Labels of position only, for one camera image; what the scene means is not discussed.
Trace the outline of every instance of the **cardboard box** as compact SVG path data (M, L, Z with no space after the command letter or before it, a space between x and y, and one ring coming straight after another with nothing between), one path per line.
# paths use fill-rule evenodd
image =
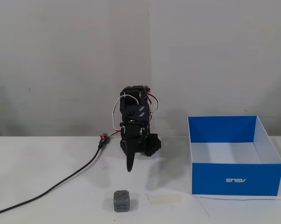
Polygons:
M256 116L189 117L192 193L276 196L281 159Z

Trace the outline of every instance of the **white tabletop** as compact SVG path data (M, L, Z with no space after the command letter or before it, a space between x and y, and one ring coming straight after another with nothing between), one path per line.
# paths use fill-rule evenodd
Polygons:
M281 156L281 137L271 137ZM133 170L114 138L86 171L27 205L0 214L0 224L281 223L276 200L191 195L186 137L162 138L152 157L137 154ZM0 137L0 210L43 193L86 164L98 137ZM113 193L130 192L130 211L116 213Z

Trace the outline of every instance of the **red wire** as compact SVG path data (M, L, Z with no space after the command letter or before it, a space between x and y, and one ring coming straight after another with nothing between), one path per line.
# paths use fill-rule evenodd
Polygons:
M157 109L155 110L155 112L158 110L159 108L159 100L157 99L157 97L155 97L153 94L150 94L149 92L146 92L148 95L150 95L151 97L153 97L156 101L157 101Z

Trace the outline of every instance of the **gray wall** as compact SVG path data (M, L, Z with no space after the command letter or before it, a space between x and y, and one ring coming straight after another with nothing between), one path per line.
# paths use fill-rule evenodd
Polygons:
M281 0L151 0L155 130L185 117L258 115L281 135Z
M148 0L1 0L0 135L111 132L120 91L151 85L149 41Z
M188 115L281 135L281 0L0 0L0 135L111 132L133 84L160 98L160 135Z

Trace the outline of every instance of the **3d printed cube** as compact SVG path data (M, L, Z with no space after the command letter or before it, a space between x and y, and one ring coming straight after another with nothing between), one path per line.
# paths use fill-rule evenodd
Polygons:
M127 190L117 190L113 195L113 206L116 212L125 212L130 209L130 197Z

